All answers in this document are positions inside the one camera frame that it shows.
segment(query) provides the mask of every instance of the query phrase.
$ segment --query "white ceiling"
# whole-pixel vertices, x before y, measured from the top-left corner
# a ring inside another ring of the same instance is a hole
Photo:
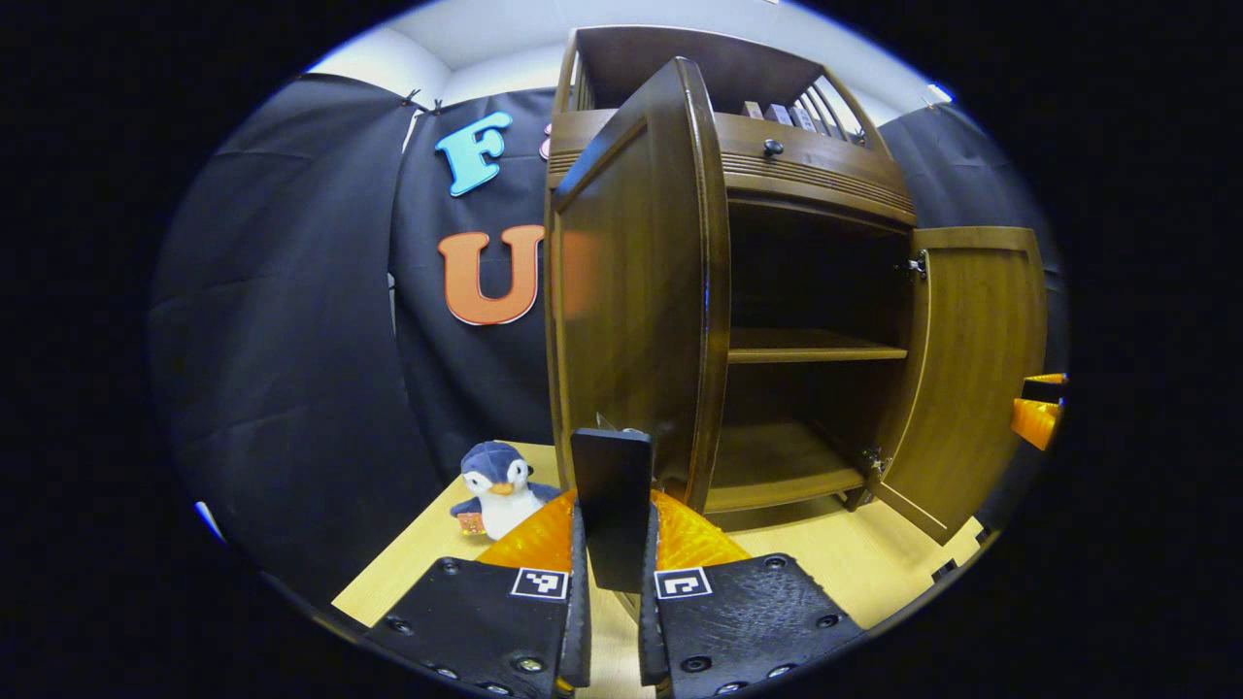
[[[924,107],[932,82],[871,42],[787,0],[440,0],[389,22],[459,71],[563,44],[572,27],[646,24],[728,34],[823,62],[851,91],[901,112]]]

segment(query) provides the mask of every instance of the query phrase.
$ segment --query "cabinet shelf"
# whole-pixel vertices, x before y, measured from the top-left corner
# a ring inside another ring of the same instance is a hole
[[[863,474],[800,422],[723,424],[705,511],[787,505],[863,483]]]
[[[730,330],[730,363],[850,362],[902,359],[906,350],[814,328]]]

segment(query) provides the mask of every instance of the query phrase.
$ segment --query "screw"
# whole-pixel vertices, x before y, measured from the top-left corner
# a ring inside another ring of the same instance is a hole
[[[401,636],[414,636],[414,629],[410,628],[410,622],[403,619],[401,617],[387,617],[384,621],[388,623],[389,628]]]
[[[513,667],[518,668],[525,673],[542,673],[543,663],[538,658],[518,658],[515,660]]]
[[[682,669],[689,673],[701,673],[712,667],[712,658],[706,655],[695,655],[694,658],[686,658],[682,660]]]

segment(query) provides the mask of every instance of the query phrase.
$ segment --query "blue letter f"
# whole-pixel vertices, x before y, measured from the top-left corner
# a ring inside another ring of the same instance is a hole
[[[454,172],[454,184],[449,193],[461,197],[484,184],[501,172],[501,165],[484,160],[484,153],[496,158],[505,152],[505,141],[496,129],[513,123],[513,117],[506,112],[492,112],[466,128],[455,131],[436,143],[436,150],[444,150],[449,158],[449,169]]]

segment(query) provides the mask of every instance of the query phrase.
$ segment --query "wooden cabinet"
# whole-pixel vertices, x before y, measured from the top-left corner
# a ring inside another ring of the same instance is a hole
[[[735,116],[747,100],[837,128]],[[659,486],[699,511],[871,493],[945,542],[983,501],[1043,358],[1034,236],[915,229],[897,164],[823,66],[704,32],[577,30],[546,192],[567,485],[569,435],[607,422],[651,434]]]

